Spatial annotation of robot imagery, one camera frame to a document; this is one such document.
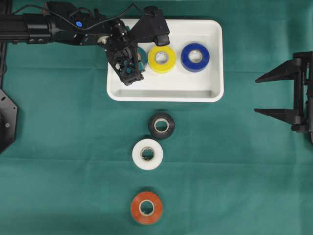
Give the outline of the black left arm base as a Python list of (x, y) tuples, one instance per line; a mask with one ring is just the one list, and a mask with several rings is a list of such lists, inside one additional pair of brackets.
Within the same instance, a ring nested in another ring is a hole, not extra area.
[(6, 150), (16, 139), (18, 107), (0, 90), (0, 152)]

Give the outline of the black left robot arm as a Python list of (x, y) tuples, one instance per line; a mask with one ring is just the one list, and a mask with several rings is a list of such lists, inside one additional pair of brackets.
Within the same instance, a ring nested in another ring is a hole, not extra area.
[(148, 37), (143, 30), (144, 22), (138, 21), (136, 26), (128, 28), (120, 17), (108, 19), (98, 9), (91, 11), (70, 2), (47, 1), (38, 8), (41, 13), (20, 14), (17, 10), (2, 15), (0, 41), (100, 46), (124, 85), (143, 80), (144, 65), (138, 43)]

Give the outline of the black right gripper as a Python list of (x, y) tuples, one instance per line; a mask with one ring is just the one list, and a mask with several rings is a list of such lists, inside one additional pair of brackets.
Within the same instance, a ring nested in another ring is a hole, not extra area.
[(291, 125), (295, 132), (309, 134), (310, 143), (313, 142), (313, 52), (296, 52), (291, 60), (287, 60), (255, 82), (270, 82), (279, 80), (293, 80), (294, 75), (304, 73), (303, 85), (307, 86), (305, 115), (298, 109), (254, 109), (255, 112), (273, 117)]

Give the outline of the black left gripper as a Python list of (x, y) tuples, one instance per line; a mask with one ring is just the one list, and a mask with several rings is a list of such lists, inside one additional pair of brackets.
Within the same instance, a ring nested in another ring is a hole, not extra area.
[[(73, 46), (94, 46), (107, 39), (124, 36), (130, 29), (120, 18), (109, 21), (97, 8), (92, 11), (84, 7), (71, 9), (70, 22), (75, 25), (74, 32), (70, 34), (70, 44)], [(105, 47), (108, 63), (126, 86), (144, 79), (138, 49), (137, 43), (123, 42)]]

